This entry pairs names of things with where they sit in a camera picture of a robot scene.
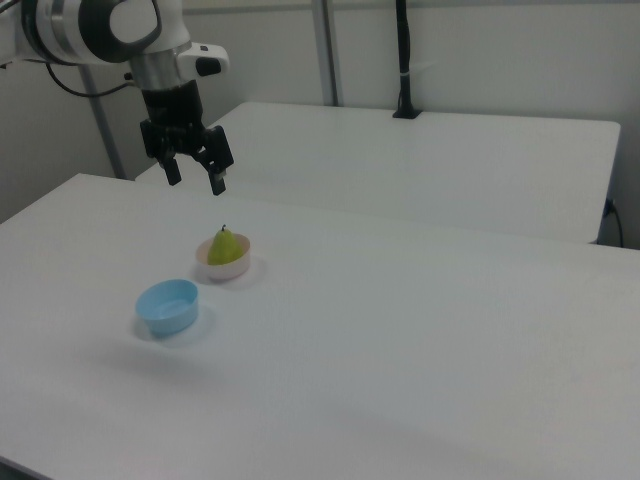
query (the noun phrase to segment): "black stand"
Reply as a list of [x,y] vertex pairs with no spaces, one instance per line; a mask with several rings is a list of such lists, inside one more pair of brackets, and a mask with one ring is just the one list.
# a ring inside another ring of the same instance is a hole
[[411,59],[411,37],[407,20],[406,0],[396,0],[396,18],[398,22],[398,54],[400,59],[400,99],[398,111],[393,118],[413,120],[422,110],[416,110],[411,103],[411,77],[409,76],[409,60]]
[[149,120],[140,124],[149,158],[155,158],[167,175],[169,185],[182,180],[176,153],[190,155],[209,173],[214,195],[225,191],[224,175],[233,156],[222,127],[202,125],[202,103],[196,82],[169,91],[143,91]]

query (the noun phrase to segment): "pear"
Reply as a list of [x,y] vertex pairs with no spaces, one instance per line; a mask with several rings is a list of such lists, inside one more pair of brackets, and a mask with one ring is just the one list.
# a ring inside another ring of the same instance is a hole
[[209,265],[224,265],[239,259],[242,255],[244,252],[235,235],[226,225],[223,225],[213,238],[207,255],[207,263]]

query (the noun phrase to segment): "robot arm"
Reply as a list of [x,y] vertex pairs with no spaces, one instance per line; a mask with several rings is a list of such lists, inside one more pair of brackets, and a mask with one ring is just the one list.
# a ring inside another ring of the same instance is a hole
[[196,79],[224,72],[222,47],[192,43],[182,0],[0,0],[0,65],[32,60],[61,65],[129,62],[149,119],[147,155],[178,183],[177,153],[209,172],[215,195],[233,158],[224,130],[206,129]]

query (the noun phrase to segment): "white wall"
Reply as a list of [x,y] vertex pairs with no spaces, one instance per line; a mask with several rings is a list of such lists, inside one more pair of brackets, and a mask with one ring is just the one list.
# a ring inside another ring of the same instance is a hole
[[[222,45],[231,61],[227,74],[198,80],[205,124],[245,101],[323,103],[310,10],[199,13],[185,22],[194,41]],[[98,88],[121,82],[125,71],[92,68]],[[142,97],[131,89],[102,102],[127,175],[135,178],[153,165],[140,136],[147,116]]]
[[[412,63],[436,62],[413,75],[417,106],[621,123],[611,194],[640,248],[640,5],[412,8],[409,23]],[[345,105],[394,108],[394,10],[338,9],[335,26]]]
[[[76,68],[56,72],[82,88]],[[42,65],[0,70],[0,222],[80,172],[113,176],[88,100],[60,90]]]

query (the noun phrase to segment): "white tabletop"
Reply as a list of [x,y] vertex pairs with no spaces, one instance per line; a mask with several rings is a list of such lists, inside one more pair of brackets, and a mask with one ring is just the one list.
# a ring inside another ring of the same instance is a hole
[[[250,270],[152,339],[138,294],[223,222]],[[640,471],[633,251],[78,176],[0,272],[0,456],[55,480]]]
[[[589,243],[620,127],[611,122],[247,103],[223,117],[232,196]],[[210,192],[180,157],[178,188]],[[167,185],[154,166],[137,179]]]

